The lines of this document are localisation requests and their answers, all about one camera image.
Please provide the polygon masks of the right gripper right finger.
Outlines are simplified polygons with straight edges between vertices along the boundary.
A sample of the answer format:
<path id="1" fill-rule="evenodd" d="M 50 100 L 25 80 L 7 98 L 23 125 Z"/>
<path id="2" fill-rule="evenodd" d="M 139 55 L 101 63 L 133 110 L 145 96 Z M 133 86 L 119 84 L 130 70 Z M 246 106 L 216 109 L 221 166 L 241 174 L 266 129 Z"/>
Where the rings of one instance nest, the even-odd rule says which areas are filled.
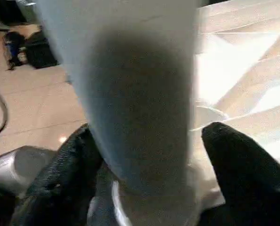
<path id="1" fill-rule="evenodd" d="M 201 138 L 236 226 L 280 226 L 280 164 L 248 135 L 221 122 Z"/>

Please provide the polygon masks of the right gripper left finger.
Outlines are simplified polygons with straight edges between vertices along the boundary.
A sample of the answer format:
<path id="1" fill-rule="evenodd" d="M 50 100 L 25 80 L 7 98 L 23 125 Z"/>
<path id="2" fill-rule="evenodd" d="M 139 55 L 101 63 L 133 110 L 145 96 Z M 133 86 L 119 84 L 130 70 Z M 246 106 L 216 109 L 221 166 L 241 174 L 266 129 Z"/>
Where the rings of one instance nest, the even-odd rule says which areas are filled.
<path id="1" fill-rule="evenodd" d="M 27 188 L 14 226 L 84 226 L 103 159 L 87 124 L 74 131 Z"/>

